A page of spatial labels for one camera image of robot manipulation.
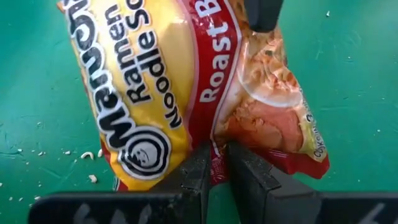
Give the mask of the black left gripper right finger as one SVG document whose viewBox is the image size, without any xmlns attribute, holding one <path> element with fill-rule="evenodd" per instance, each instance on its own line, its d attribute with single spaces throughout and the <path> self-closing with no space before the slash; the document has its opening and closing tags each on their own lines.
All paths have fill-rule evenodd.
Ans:
<svg viewBox="0 0 398 224">
<path fill-rule="evenodd" d="M 325 192 L 237 142 L 226 163 L 241 224 L 398 224 L 398 192 Z"/>
</svg>

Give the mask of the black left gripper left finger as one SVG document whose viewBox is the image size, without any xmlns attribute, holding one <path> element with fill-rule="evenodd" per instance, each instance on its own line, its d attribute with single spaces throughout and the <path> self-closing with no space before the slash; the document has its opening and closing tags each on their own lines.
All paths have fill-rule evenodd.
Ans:
<svg viewBox="0 0 398 224">
<path fill-rule="evenodd" d="M 206 224 L 210 146 L 148 191 L 58 192 L 29 210 L 28 224 Z"/>
</svg>

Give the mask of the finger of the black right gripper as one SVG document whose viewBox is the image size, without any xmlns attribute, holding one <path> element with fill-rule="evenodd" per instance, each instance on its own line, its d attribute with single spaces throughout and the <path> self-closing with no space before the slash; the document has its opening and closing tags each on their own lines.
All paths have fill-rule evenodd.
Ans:
<svg viewBox="0 0 398 224">
<path fill-rule="evenodd" d="M 275 29 L 284 0 L 244 0 L 250 29 L 266 33 Z"/>
</svg>

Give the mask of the red Maruchan noodle packet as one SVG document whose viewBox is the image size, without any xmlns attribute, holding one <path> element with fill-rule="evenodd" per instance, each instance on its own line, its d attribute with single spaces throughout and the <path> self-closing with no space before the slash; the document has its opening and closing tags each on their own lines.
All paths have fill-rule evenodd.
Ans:
<svg viewBox="0 0 398 224">
<path fill-rule="evenodd" d="M 244 0 L 59 0 L 116 190 L 149 190 L 202 144 L 224 182 L 230 141 L 287 174 L 330 161 L 277 25 Z"/>
</svg>

